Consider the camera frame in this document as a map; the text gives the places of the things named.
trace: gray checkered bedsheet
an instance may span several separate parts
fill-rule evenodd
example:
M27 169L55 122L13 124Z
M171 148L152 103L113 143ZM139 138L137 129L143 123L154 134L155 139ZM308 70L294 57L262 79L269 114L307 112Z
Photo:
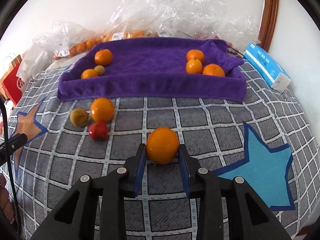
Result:
M250 124L271 148L286 142L291 145L293 162L288 180L296 210L275 214L291 236L298 232L319 196L318 145L300 104L289 90L280 94L270 89L248 63L239 69L247 79L246 99L242 104L201 98L114 98L115 116L105 142L92 141L87 127L76 128L69 120L73 108L88 111L92 100L57 100L59 77L68 70L40 73L28 85L9 121L11 134L17 112L28 112L44 98L36 119L49 132L24 147L15 178L26 239L82 175L105 176L121 167L126 158L135 154L138 145L146 142L153 129L173 128L189 153L203 167L214 170L244 157L243 122ZM224 199L223 206L225 239L228 239ZM142 195L125 201L128 239L195 239L197 210L197 201L188 200L182 192L176 160L156 167L148 163ZM98 239L99 208L95 229Z

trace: orange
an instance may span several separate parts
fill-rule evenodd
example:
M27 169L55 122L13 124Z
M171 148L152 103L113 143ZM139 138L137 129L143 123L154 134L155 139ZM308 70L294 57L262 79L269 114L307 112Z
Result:
M99 76L99 73L97 71L95 71L94 69L87 69L82 72L81 79L98 77L98 76Z
M155 129L148 137L146 151L150 160L167 164L173 160L179 149L177 134L169 128Z
M110 41L110 37L109 37L109 36L105 36L102 41L103 41L103 42Z
M197 49L189 50L186 57L187 57L187 61L189 61L193 58L199 59L201 62L204 61L203 52L201 50L197 50Z
M201 74L202 73L202 63L199 59L191 59L186 64L186 72L188 74Z
M203 75L225 77L223 69L216 64L209 64L203 68Z
M144 36L145 31L136 31L131 34L131 38L142 38Z
M108 98L97 98L93 101L90 113L95 122L109 122L115 112L115 107Z
M72 47L72 48L70 48L69 49L69 55L68 55L68 57L73 57L73 56L75 56L76 54L77 54L77 50L76 50L76 47Z
M108 49L99 50L94 55L94 62L97 65L102 65L102 66L109 65L112 62L112 59L113 59L113 55L111 51Z
M95 39L95 42L96 42L96 44L101 43L101 42L102 42L101 37L96 38L96 39Z
M87 49L92 49L96 45L95 39L88 39L85 43Z
M76 50L77 50L77 53L85 52L85 50L86 50L85 42L81 42L81 43L77 44Z

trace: purple towel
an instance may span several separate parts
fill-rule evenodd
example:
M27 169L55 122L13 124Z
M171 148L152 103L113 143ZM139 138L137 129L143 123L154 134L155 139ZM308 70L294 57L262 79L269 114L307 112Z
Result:
M94 55L109 49L113 61L100 77L80 79L81 73L95 67ZM199 49L205 55L203 65L221 66L226 77L187 74L186 53ZM216 98L242 102L246 79L237 66L244 61L227 55L222 40L178 38L138 38L100 43L61 76L58 99L114 97L187 97Z

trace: screw head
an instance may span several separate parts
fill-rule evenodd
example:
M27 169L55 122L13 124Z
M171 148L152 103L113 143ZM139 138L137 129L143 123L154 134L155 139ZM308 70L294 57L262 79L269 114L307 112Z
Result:
M81 180L82 182L87 182L89 179L90 179L90 177L89 177L88 175L83 175L83 176L81 176L81 178L80 178L80 180Z
M239 183L239 184L244 183L244 179L242 177L236 177L235 181L236 183Z
M126 173L126 171L127 171L127 169L124 168L124 167L121 167L121 168L118 168L118 169L117 169L117 172L118 172L119 174L124 174L124 173Z
M206 168L200 168L200 169L198 170L198 172L199 172L200 174L207 174L207 173L208 173L208 170L207 170Z

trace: small red apple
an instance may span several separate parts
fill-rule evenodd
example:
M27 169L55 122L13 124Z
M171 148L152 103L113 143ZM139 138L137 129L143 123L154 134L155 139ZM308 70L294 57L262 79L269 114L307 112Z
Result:
M88 131L93 140L104 141L108 138L108 128L104 122L96 122L89 125Z

